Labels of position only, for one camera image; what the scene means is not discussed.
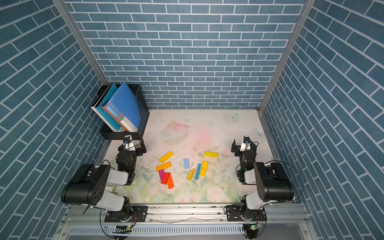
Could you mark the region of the orange-yellow long block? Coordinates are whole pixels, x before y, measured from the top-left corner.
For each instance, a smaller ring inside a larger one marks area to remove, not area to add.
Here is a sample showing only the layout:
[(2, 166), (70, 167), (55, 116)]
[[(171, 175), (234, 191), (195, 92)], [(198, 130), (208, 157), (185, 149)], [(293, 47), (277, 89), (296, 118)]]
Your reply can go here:
[(156, 167), (156, 171), (159, 172), (160, 170), (168, 169), (172, 166), (171, 162), (166, 162), (164, 164), (161, 164)]

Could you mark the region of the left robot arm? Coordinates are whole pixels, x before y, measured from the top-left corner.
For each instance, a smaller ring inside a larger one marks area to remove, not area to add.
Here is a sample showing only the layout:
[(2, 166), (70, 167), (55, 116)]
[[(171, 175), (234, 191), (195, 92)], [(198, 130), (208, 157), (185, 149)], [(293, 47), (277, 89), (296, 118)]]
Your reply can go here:
[(128, 197), (107, 190), (108, 186), (130, 186), (135, 178), (137, 157), (146, 152), (142, 141), (134, 144), (128, 136), (118, 148), (117, 169), (110, 163), (99, 166), (83, 164), (75, 172), (61, 193), (64, 204), (87, 205), (106, 211), (106, 223), (128, 223), (134, 226), (146, 220), (147, 206), (131, 206)]

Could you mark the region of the small yellow short block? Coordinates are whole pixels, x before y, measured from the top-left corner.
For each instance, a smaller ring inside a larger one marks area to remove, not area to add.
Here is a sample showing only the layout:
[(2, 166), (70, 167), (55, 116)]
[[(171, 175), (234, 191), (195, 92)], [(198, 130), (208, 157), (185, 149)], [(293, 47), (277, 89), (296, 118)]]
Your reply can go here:
[(189, 176), (188, 176), (188, 180), (190, 181), (193, 177), (193, 174), (194, 174), (194, 169), (191, 169), (190, 173), (189, 173)]

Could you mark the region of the teal long block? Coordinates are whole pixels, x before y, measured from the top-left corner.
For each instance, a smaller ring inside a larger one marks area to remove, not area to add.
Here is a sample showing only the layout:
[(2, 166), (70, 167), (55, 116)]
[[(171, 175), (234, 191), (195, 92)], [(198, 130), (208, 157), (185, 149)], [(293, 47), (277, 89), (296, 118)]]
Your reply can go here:
[(198, 168), (197, 168), (196, 175), (195, 175), (196, 181), (199, 179), (201, 168), (202, 168), (202, 164), (198, 164)]

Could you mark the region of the lemon yellow long block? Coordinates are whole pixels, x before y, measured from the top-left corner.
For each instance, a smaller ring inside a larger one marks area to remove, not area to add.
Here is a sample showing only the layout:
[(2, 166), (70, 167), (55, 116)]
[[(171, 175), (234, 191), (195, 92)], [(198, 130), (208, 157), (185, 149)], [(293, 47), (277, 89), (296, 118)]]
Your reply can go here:
[(219, 154), (215, 152), (204, 152), (204, 157), (206, 158), (218, 158)]

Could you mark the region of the light blue short block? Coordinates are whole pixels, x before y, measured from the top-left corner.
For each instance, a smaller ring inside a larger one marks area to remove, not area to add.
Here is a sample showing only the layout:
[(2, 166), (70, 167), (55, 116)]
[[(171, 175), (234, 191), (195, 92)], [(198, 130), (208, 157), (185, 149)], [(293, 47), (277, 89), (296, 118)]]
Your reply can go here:
[(189, 159), (183, 159), (183, 162), (184, 162), (184, 168), (189, 169), (190, 168)]

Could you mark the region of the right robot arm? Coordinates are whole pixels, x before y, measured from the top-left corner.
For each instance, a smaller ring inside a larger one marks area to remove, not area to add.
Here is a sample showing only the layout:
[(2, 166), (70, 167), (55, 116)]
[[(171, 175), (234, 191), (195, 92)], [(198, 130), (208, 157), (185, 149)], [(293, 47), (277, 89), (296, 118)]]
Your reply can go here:
[(295, 198), (294, 187), (281, 163), (256, 161), (258, 145), (249, 137), (243, 137), (240, 145), (232, 144), (231, 152), (240, 159), (236, 169), (238, 180), (243, 185), (256, 186), (256, 191), (245, 195), (239, 205), (224, 207), (229, 222), (265, 222), (266, 206)]

